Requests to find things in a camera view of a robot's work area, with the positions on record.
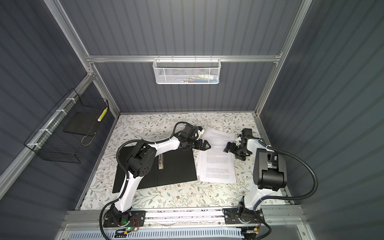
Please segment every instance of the black mesh basket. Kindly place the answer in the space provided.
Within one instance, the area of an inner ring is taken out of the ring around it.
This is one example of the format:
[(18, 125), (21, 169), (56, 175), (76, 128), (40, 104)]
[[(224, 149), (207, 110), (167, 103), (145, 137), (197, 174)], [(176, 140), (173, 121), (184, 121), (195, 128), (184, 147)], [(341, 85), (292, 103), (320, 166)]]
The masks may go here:
[(68, 100), (37, 136), (30, 136), (24, 143), (43, 160), (80, 163), (109, 109), (103, 98), (76, 95)]

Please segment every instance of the yellow marker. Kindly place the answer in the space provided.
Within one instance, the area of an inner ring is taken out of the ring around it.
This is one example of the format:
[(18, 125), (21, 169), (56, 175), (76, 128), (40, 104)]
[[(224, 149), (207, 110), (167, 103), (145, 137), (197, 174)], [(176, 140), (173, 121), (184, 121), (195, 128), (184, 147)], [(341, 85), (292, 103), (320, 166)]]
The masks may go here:
[(105, 116), (105, 114), (107, 113), (108, 111), (108, 108), (105, 108), (104, 111), (102, 112), (102, 114), (99, 116), (99, 118), (97, 119), (98, 122), (101, 122), (101, 120), (103, 119), (103, 117)]

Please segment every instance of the floral tablecloth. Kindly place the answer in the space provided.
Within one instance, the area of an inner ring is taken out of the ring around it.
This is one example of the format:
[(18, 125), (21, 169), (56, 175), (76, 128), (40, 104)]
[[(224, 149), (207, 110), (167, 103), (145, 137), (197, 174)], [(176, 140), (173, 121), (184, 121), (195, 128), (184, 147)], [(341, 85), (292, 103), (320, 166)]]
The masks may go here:
[[(180, 121), (236, 136), (243, 128), (251, 128), (253, 135), (259, 136), (251, 113), (121, 115), (80, 209), (101, 209), (107, 202), (118, 197), (118, 193), (112, 193), (112, 188), (117, 167), (116, 151), (123, 142), (130, 139), (156, 141), (169, 137), (173, 126)], [(195, 161), (197, 153), (198, 150), (194, 150)], [(198, 177), (197, 181), (139, 189), (132, 207), (147, 209), (237, 205), (253, 184), (253, 161), (250, 158), (244, 162), (235, 160), (236, 184), (201, 182)], [(269, 199), (264, 204), (284, 205), (285, 201)]]

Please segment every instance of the stack of paper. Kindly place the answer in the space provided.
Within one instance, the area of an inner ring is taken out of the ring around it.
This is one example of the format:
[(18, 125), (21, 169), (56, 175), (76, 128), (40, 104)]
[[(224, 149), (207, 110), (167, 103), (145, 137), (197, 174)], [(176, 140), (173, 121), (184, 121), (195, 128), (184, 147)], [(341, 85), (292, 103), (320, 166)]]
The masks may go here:
[(196, 174), (202, 182), (236, 183), (235, 156), (224, 152), (228, 142), (234, 142), (234, 134), (224, 133), (212, 128), (206, 129), (203, 140), (207, 140), (211, 148), (199, 151), (197, 155)]

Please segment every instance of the white wire basket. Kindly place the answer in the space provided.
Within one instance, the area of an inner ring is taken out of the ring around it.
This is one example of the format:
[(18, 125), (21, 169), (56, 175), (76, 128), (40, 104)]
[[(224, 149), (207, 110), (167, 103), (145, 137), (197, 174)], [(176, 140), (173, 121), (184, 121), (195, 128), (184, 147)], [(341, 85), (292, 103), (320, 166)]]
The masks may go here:
[(153, 61), (157, 84), (218, 84), (220, 59), (205, 62)]

